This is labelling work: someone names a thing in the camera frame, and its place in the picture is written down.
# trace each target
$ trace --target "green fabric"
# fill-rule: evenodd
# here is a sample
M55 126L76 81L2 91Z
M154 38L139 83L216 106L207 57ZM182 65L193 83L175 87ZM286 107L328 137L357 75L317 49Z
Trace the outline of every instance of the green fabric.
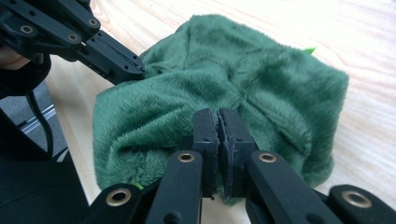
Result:
M309 53L309 54L312 54L315 51L315 49L317 49L317 48L304 49L304 51Z
M259 148L280 153L310 186L330 175L343 72L217 15L192 17L141 58L144 80L105 90L95 103L101 189L161 177L195 111L208 107L237 111Z

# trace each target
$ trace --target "wooden table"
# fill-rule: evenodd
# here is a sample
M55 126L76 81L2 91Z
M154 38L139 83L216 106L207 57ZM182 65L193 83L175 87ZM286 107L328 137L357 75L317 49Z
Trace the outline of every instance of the wooden table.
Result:
M396 1L92 1L102 28L140 54L191 15L221 14L304 49L350 77L334 138L335 167L318 187L352 184L396 208ZM111 84L81 63L52 57L47 78L64 136L91 203L100 192L92 160L95 96ZM204 200L202 223L249 223L242 203Z

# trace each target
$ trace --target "black mechanical linkage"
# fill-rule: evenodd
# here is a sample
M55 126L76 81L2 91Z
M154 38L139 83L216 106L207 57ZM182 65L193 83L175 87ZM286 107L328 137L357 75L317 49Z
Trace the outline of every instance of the black mechanical linkage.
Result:
M252 153L248 172L275 223L342 223L275 152Z
M396 213L365 189L341 185L330 189L327 205L345 223L396 223Z
M193 118L192 149L199 152L204 159L203 197L211 198L218 192L218 148L219 139L216 124L210 109L200 110Z
M201 223L202 156L181 150L168 162L146 223Z
M139 57L100 30L100 22L81 0L0 0L0 44L42 63L42 54L81 61L117 85L141 79Z
M140 190L129 184L104 189L80 223L130 223L140 203Z

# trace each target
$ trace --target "black cable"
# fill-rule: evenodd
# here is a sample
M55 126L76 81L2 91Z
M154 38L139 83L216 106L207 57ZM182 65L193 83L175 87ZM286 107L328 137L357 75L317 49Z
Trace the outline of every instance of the black cable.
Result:
M47 138L47 154L52 158L53 155L53 138L52 138L52 130L50 128L49 123L41 114L41 110L38 107L37 100L35 99L35 94L31 91L26 95L27 102L29 103L30 108L32 109L33 114L37 118L38 122L40 122L43 127L44 133Z

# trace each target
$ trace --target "dark floor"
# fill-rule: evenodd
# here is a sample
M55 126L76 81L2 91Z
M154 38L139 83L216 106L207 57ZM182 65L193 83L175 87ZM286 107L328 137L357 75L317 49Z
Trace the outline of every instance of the dark floor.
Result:
M42 111L42 114L46 117L49 126L52 129L53 134L53 154L56 155L62 149L67 147L64 140L64 135L62 133L61 126L59 124L58 118L56 116L56 111L53 107L52 101L50 99L50 93L47 89L45 82L42 82L35 89L35 98ZM43 128L39 122L35 119L32 110L30 109L26 97L8 96L5 99L0 100L0 107L4 112L14 121L15 124L26 124L21 126L23 132L26 133L33 141L35 141L39 146L46 149L47 139L43 131Z

